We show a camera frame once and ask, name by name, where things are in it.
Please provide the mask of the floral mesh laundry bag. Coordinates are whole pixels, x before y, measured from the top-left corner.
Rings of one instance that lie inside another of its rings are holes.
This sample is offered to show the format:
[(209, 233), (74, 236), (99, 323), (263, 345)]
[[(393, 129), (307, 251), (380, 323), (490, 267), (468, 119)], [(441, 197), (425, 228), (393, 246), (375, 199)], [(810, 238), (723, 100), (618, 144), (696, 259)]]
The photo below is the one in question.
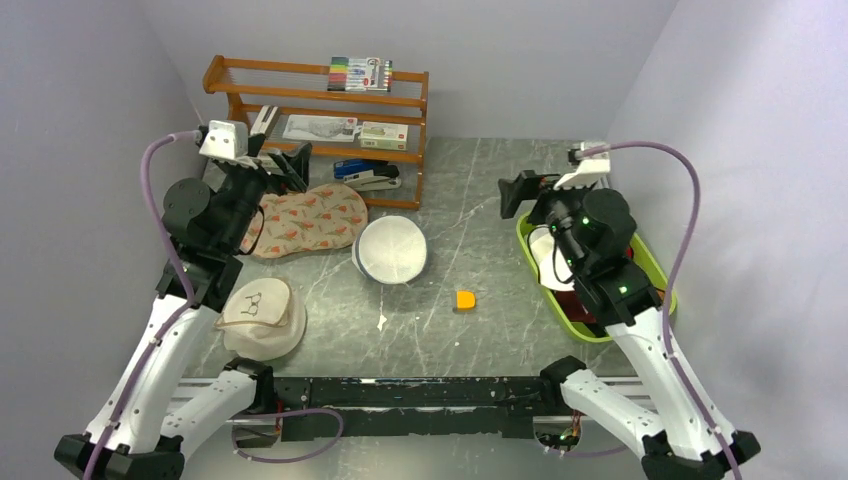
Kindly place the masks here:
[(259, 207), (240, 248), (261, 259), (348, 247), (369, 222), (364, 199), (341, 183), (266, 194)]

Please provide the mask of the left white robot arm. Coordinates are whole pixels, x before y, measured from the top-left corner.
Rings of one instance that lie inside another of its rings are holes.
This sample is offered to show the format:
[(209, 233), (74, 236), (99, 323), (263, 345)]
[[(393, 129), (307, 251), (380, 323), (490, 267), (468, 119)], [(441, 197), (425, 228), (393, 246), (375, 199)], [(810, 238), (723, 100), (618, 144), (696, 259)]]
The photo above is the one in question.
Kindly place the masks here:
[(260, 211), (261, 196), (279, 186), (263, 169), (260, 141), (200, 152), (220, 165), (220, 190), (188, 178), (152, 206), (169, 261), (156, 287), (145, 332), (100, 412), (80, 434), (62, 437), (55, 460), (79, 479), (177, 479), (195, 450), (241, 414), (276, 417), (282, 402), (272, 368), (230, 361), (213, 383), (169, 411), (197, 342), (222, 311), (241, 270), (241, 240)]

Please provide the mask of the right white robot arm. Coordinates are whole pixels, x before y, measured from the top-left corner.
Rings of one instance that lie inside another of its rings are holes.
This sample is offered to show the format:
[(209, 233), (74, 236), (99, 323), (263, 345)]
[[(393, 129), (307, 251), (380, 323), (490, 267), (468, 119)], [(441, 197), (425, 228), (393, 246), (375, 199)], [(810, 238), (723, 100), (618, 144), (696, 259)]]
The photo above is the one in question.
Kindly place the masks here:
[(515, 216), (534, 201), (531, 224), (553, 240), (553, 269), (621, 349), (653, 402), (652, 410), (606, 386), (573, 357), (549, 365), (539, 391), (542, 406), (593, 418), (640, 460), (649, 479), (721, 479), (761, 451), (756, 436), (734, 427), (704, 394), (677, 350), (660, 294), (626, 250), (636, 222), (612, 189), (558, 190), (554, 178), (532, 170), (498, 181), (500, 215)]

